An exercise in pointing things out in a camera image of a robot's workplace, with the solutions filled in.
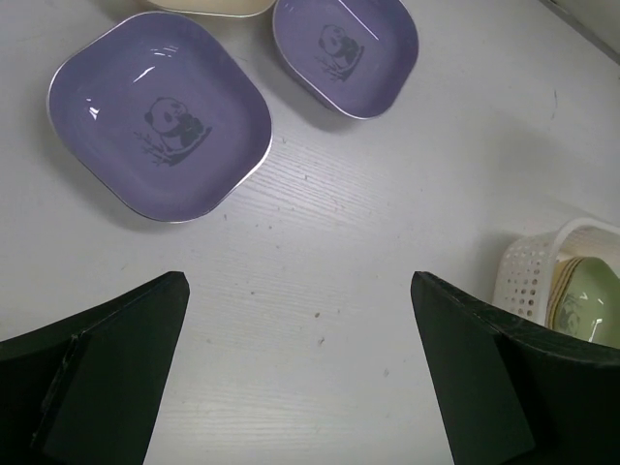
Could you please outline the green panda plate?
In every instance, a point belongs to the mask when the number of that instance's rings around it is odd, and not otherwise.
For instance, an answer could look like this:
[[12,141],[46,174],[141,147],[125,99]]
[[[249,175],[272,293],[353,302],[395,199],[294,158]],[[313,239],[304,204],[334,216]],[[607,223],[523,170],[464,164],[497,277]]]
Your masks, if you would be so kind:
[[617,349],[619,277],[603,260],[583,257],[555,317],[552,330]]

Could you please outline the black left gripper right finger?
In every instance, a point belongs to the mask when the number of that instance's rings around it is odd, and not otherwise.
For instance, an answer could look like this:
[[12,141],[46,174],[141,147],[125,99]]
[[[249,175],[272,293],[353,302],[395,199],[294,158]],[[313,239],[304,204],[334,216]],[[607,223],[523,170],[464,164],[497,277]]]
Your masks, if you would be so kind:
[[616,464],[619,352],[414,274],[418,332],[456,464]]

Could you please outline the small purple panda plate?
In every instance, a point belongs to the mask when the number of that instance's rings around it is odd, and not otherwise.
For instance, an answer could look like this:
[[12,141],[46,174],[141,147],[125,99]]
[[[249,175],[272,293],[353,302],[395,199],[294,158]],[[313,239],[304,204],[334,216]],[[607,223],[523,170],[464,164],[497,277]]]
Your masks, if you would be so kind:
[[419,57],[418,30],[400,0],[278,1],[272,32],[286,72],[357,120],[392,107]]

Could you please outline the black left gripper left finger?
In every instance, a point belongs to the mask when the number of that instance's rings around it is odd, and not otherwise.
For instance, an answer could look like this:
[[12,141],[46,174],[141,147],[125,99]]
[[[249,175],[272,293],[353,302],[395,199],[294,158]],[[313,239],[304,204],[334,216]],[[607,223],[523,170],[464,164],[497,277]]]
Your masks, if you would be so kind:
[[171,271],[2,341],[2,463],[141,464],[189,297]]

